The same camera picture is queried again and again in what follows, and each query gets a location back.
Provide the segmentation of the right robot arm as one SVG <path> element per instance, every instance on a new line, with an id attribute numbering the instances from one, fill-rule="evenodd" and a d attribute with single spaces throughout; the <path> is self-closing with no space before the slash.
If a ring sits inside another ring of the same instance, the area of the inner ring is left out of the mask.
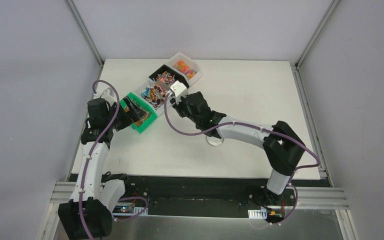
<path id="1" fill-rule="evenodd" d="M 284 121 L 274 125 L 257 125 L 237 121 L 225 113 L 212 110 L 201 92 L 191 93 L 169 101 L 181 118 L 195 124 L 198 134 L 205 135 L 215 144 L 231 139 L 264 150 L 272 168 L 264 190 L 264 200 L 276 205 L 284 198 L 284 190 L 307 147 L 292 128 Z"/>

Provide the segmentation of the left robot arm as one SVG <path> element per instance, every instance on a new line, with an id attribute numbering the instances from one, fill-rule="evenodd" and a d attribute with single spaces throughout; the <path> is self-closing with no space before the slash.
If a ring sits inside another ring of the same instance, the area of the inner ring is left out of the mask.
<path id="1" fill-rule="evenodd" d="M 123 179 L 102 182 L 103 168 L 114 131 L 125 129 L 145 115 L 135 102 L 124 97 L 95 98 L 87 103 L 88 118 L 80 136 L 82 161 L 69 201 L 58 207 L 58 216 L 70 240 L 110 235 L 116 202 L 127 202 L 133 189 Z"/>

